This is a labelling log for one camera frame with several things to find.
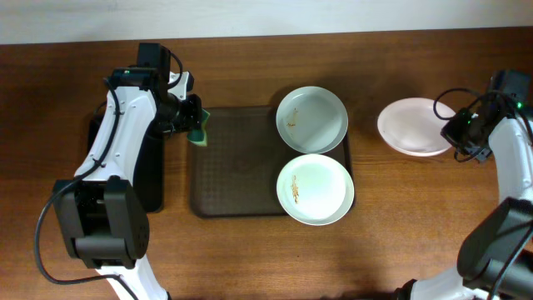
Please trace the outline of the green yellow sponge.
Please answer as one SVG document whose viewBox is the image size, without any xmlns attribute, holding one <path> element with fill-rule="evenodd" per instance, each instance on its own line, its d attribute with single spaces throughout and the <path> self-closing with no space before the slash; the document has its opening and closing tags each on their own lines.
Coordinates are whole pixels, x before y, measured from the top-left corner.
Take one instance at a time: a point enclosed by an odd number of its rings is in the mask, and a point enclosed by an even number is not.
<svg viewBox="0 0 533 300">
<path fill-rule="evenodd" d="M 193 129 L 187 134 L 187 140 L 198 147 L 207 146 L 207 121 L 210 113 L 202 109 L 202 119 L 199 129 Z"/>
</svg>

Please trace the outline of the pinkish white plate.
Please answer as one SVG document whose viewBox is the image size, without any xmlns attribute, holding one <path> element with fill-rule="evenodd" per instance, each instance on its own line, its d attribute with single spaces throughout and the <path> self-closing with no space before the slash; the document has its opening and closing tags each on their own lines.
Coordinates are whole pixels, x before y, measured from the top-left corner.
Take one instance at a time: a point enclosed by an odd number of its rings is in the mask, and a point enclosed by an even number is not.
<svg viewBox="0 0 533 300">
<path fill-rule="evenodd" d="M 434 101 L 410 97 L 395 101 L 379 114 L 377 128 L 393 149 L 415 157 L 431 157 L 446 152 L 451 145 L 441 136 L 446 120 L 433 110 Z"/>
</svg>

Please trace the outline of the light blue plate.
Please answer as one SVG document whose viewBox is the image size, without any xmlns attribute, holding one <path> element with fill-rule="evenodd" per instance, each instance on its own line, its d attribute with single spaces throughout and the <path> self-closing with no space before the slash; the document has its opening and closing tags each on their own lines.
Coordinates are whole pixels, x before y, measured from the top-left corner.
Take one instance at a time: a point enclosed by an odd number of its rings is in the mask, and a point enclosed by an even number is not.
<svg viewBox="0 0 533 300">
<path fill-rule="evenodd" d="M 341 99 L 323 87 L 299 87 L 289 92 L 276 110 L 281 139 L 299 153 L 327 153 L 339 145 L 348 129 Z"/>
</svg>

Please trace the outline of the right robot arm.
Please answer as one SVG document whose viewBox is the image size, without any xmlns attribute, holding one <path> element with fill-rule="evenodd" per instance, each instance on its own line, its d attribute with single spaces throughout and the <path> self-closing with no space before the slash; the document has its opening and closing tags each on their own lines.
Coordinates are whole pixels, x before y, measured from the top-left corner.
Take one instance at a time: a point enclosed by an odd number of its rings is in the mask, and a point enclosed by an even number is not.
<svg viewBox="0 0 533 300">
<path fill-rule="evenodd" d="M 493 156 L 497 207 L 461 244 L 454 268 L 425 280 L 412 279 L 395 299 L 530 299 L 532 297 L 532 107 L 529 74 L 493 73 L 488 88 L 451 117 L 441 136 L 465 163 Z"/>
</svg>

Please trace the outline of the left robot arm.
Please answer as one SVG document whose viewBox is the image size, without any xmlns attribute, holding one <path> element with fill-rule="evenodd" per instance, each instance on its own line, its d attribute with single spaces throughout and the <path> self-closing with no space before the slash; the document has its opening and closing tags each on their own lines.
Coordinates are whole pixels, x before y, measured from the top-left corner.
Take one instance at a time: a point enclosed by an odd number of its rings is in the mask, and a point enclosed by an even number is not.
<svg viewBox="0 0 533 300">
<path fill-rule="evenodd" d="M 167 299 L 147 258 L 148 213 L 162 207 L 164 140 L 185 133 L 207 145 L 208 112 L 177 56 L 158 43 L 140 44 L 136 62 L 104 81 L 106 101 L 82 165 L 55 183 L 53 210 L 70 257 L 108 281 L 121 299 Z"/>
</svg>

